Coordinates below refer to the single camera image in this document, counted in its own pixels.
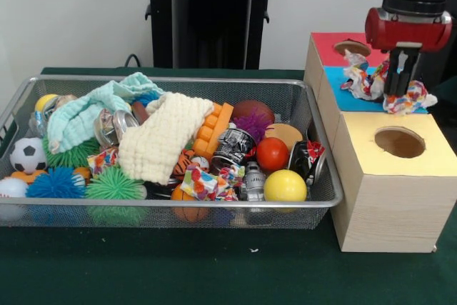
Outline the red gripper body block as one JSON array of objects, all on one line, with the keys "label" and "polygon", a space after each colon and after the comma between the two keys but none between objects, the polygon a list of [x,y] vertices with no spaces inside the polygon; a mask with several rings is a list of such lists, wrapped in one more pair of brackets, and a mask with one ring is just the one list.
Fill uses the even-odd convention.
[{"label": "red gripper body block", "polygon": [[371,8],[365,23],[366,41],[373,49],[396,48],[436,52],[448,42],[452,17],[445,11],[439,17],[417,17],[393,14],[382,8]]}]

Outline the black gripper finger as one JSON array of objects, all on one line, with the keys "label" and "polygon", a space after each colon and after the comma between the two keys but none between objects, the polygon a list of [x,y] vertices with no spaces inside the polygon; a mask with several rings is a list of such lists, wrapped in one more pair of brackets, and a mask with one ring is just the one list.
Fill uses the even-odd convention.
[{"label": "black gripper finger", "polygon": [[418,51],[403,51],[403,53],[407,55],[407,58],[403,64],[403,69],[398,74],[396,96],[403,96],[407,92],[419,55]]},{"label": "black gripper finger", "polygon": [[397,94],[397,87],[398,87],[398,64],[399,64],[399,56],[401,50],[399,48],[395,48],[394,50],[389,52],[388,57],[388,71],[386,75],[386,80],[384,84],[384,94],[385,95],[396,95]]}]

